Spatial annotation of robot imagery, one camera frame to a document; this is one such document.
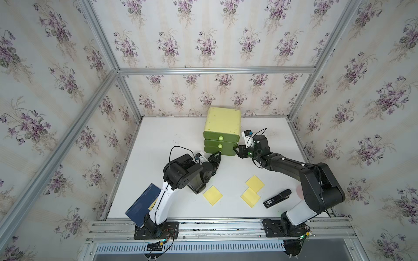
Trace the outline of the green three-drawer cabinet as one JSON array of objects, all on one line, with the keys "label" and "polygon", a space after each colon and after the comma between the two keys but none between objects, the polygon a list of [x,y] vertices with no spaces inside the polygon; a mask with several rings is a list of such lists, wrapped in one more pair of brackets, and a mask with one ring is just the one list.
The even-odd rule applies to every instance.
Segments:
[{"label": "green three-drawer cabinet", "polygon": [[236,109],[210,107],[203,131],[204,152],[235,156],[241,138],[241,112]]}]

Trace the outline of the yellow sticky note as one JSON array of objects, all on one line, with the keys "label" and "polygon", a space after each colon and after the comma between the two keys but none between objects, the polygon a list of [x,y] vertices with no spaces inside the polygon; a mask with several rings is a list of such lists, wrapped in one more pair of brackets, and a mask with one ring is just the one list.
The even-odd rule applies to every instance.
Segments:
[{"label": "yellow sticky note", "polygon": [[205,191],[203,196],[211,206],[214,206],[223,197],[222,193],[215,186]]},{"label": "yellow sticky note", "polygon": [[253,191],[251,188],[248,188],[242,195],[241,199],[250,207],[253,208],[260,200],[260,196]]},{"label": "yellow sticky note", "polygon": [[255,193],[258,193],[265,186],[262,180],[256,175],[253,175],[250,179],[248,179],[246,181],[246,185]]}]

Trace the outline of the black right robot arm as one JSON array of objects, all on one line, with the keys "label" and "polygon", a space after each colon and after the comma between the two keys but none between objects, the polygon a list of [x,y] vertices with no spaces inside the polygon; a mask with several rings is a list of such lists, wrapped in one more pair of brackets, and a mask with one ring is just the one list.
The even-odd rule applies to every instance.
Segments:
[{"label": "black right robot arm", "polygon": [[244,145],[234,148],[238,157],[250,158],[257,167],[282,173],[300,182],[303,199],[280,217],[280,230],[290,234],[298,226],[346,200],[345,193],[326,163],[303,163],[271,151],[263,134],[242,133]]}]

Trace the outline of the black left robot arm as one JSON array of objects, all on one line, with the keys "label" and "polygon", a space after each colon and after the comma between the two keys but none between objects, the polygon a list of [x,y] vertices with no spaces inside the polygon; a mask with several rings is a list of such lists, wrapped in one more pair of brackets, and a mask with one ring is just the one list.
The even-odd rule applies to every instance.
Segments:
[{"label": "black left robot arm", "polygon": [[152,233],[162,227],[178,190],[188,187],[196,195],[200,194],[216,174],[221,163],[221,153],[216,152],[208,158],[202,153],[196,157],[184,154],[169,160],[163,169],[163,186],[153,209],[144,217],[144,226]]}]

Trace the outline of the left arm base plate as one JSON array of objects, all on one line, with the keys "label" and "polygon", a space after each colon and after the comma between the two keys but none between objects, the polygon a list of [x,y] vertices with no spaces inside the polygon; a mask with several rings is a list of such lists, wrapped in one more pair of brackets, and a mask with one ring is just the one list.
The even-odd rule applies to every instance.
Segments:
[{"label": "left arm base plate", "polygon": [[154,223],[145,224],[141,228],[135,227],[134,240],[147,239],[177,239],[179,234],[178,222],[164,222],[158,226]]}]

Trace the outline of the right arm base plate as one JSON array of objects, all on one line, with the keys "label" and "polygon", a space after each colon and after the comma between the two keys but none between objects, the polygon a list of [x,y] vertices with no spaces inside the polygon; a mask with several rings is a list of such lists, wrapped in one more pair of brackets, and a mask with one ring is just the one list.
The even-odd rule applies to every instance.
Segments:
[{"label": "right arm base plate", "polygon": [[304,238],[310,233],[305,223],[294,226],[286,219],[263,219],[262,225],[267,238]]}]

